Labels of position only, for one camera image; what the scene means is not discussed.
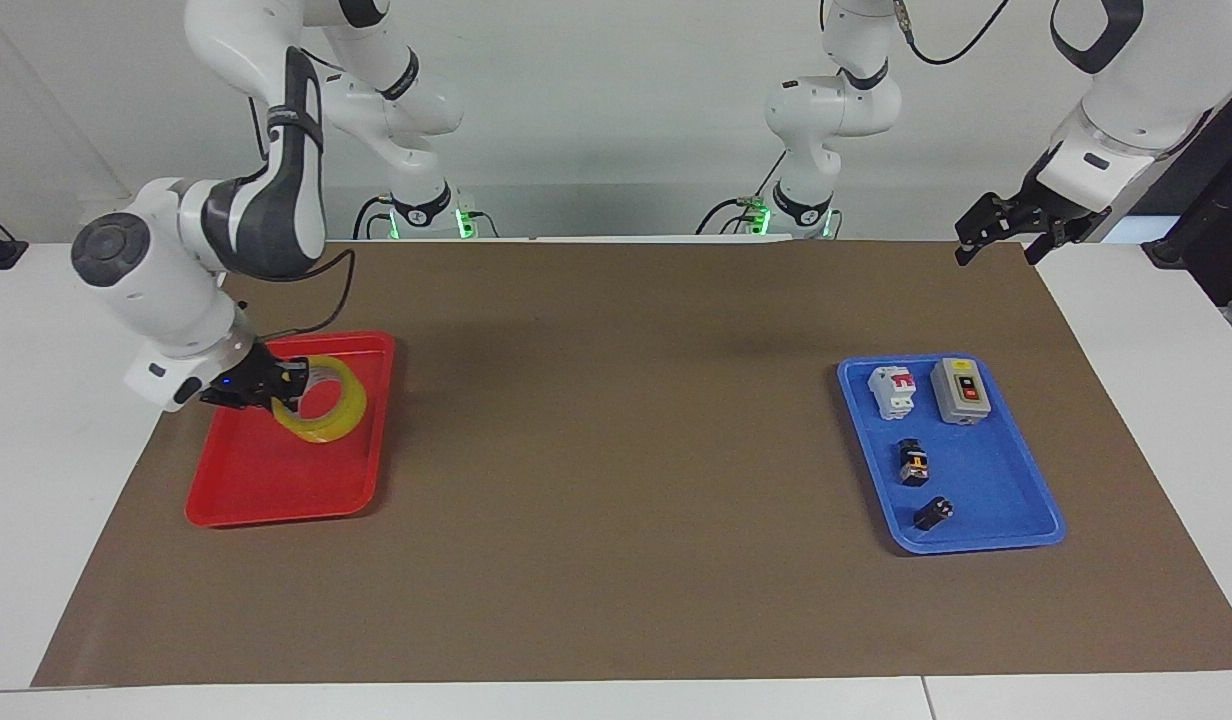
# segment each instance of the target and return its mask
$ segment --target black clamp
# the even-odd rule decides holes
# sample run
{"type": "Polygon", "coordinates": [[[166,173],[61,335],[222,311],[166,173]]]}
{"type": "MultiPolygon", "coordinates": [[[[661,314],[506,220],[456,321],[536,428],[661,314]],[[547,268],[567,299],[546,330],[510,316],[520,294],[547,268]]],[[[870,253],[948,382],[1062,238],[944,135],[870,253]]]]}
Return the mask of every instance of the black clamp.
{"type": "Polygon", "coordinates": [[[411,85],[416,85],[416,76],[420,74],[420,58],[418,58],[416,52],[411,47],[407,47],[407,53],[411,53],[411,59],[407,60],[407,68],[402,70],[400,76],[393,81],[393,85],[384,88],[379,91],[388,101],[395,101],[402,97],[402,94],[411,90],[411,85]]]}
{"type": "Polygon", "coordinates": [[[839,72],[848,78],[848,85],[856,88],[860,92],[866,92],[877,88],[887,78],[888,64],[888,60],[882,60],[882,67],[878,68],[878,72],[873,73],[872,76],[866,78],[854,76],[854,74],[849,73],[846,69],[840,69],[839,72]]]}
{"type": "Polygon", "coordinates": [[[1027,263],[1037,265],[1058,247],[1087,240],[1109,217],[1110,208],[1093,213],[1039,182],[1039,173],[1057,150],[1060,145],[1045,152],[1029,169],[1019,192],[1008,198],[986,192],[954,223],[954,231],[958,233],[958,249],[954,252],[954,258],[958,265],[967,265],[992,243],[1019,233],[1041,232],[1024,252],[1027,263]]]}
{"type": "Polygon", "coordinates": [[[439,213],[442,213],[451,205],[452,189],[450,184],[444,182],[444,191],[439,192],[437,197],[420,205],[407,205],[407,202],[392,195],[389,196],[389,201],[393,203],[393,210],[395,210],[398,217],[405,219],[409,226],[428,228],[432,224],[434,218],[437,218],[439,213]]]}
{"type": "Polygon", "coordinates": [[[308,359],[278,360],[264,342],[257,340],[251,345],[251,350],[246,351],[241,362],[212,381],[200,399],[209,406],[233,407],[235,411],[241,411],[244,407],[264,407],[265,411],[272,411],[276,399],[294,413],[296,402],[306,395],[308,382],[308,359]]]}
{"type": "Polygon", "coordinates": [[[809,228],[813,224],[821,222],[821,218],[825,217],[827,211],[830,208],[830,201],[834,200],[834,195],[825,197],[825,202],[818,205],[803,205],[800,201],[791,200],[785,191],[781,190],[780,182],[776,182],[775,190],[772,190],[772,200],[776,201],[776,208],[780,208],[781,213],[788,215],[793,218],[795,223],[798,223],[802,228],[809,228]]]}

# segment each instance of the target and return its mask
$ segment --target brown mat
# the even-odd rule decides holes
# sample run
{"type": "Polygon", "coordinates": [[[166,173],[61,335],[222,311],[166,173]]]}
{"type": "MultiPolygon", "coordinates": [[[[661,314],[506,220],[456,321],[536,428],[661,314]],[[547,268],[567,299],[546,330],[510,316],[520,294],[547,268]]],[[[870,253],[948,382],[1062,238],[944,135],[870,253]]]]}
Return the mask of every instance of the brown mat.
{"type": "MultiPolygon", "coordinates": [[[[164,415],[36,685],[1232,669],[1232,612],[1016,247],[363,247],[409,345],[368,515],[187,524],[164,415]],[[986,360],[1069,523],[904,556],[832,381],[986,360]]],[[[234,282],[259,327],[340,286],[234,282]]]]}

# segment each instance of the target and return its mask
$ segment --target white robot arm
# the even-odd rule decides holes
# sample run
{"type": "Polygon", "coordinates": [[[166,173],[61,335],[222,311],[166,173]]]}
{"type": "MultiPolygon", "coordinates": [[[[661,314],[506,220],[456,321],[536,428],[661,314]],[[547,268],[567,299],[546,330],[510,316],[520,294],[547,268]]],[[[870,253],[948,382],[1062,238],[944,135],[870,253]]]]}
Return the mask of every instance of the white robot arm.
{"type": "Polygon", "coordinates": [[[126,210],[92,219],[71,249],[86,286],[148,338],[126,381],[165,411],[195,396],[265,409],[277,401],[294,411],[306,391],[308,366],[270,354],[217,282],[224,270],[292,281],[323,254],[323,96],[301,49],[306,26],[323,26],[338,59],[368,78],[342,76],[342,85],[365,83],[379,96],[359,101],[354,118],[356,136],[391,166],[395,208],[419,202],[434,221],[446,210],[444,194],[450,202],[432,152],[387,147],[398,141],[389,128],[400,118],[415,143],[460,123],[460,106],[425,90],[415,54],[393,37],[388,0],[188,0],[193,53],[269,108],[267,164],[227,181],[149,182],[126,210]]]}
{"type": "Polygon", "coordinates": [[[791,79],[768,96],[768,127],[788,152],[780,179],[763,197],[771,210],[770,232],[821,235],[843,168],[825,143],[876,136],[901,116],[901,88],[887,76],[894,32],[892,0],[835,0],[825,12],[822,44],[839,73],[791,79]]]}
{"type": "Polygon", "coordinates": [[[958,264],[992,242],[1042,232],[1029,263],[1082,242],[1141,173],[1183,149],[1232,94],[1232,0],[1101,0],[1108,23],[1087,51],[1052,39],[1093,75],[1020,191],[986,194],[955,224],[958,264]]]}

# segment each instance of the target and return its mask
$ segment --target white table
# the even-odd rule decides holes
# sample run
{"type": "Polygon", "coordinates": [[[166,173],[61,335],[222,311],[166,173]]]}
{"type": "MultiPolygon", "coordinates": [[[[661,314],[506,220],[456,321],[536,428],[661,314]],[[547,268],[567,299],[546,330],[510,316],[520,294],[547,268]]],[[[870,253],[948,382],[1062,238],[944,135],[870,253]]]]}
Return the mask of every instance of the white table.
{"type": "MultiPolygon", "coordinates": [[[[1232,603],[1232,329],[1137,247],[1072,247],[1040,272],[1232,603]]],[[[122,386],[137,345],[73,277],[68,247],[0,272],[0,689],[27,687],[158,420],[122,386]]],[[[0,693],[0,718],[205,715],[1232,718],[1232,673],[0,693]]]]}

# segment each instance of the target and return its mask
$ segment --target tape roll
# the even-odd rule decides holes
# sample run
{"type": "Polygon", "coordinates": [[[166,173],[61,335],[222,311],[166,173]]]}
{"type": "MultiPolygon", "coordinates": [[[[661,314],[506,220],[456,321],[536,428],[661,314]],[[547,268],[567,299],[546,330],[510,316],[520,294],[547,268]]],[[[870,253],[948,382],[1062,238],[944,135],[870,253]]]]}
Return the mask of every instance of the tape roll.
{"type": "Polygon", "coordinates": [[[341,397],[318,418],[302,418],[288,411],[282,402],[274,401],[274,419],[306,443],[333,443],[346,436],[359,427],[368,409],[368,393],[363,390],[363,383],[359,382],[354,370],[341,360],[328,355],[310,356],[306,396],[319,383],[340,383],[341,397]]]}

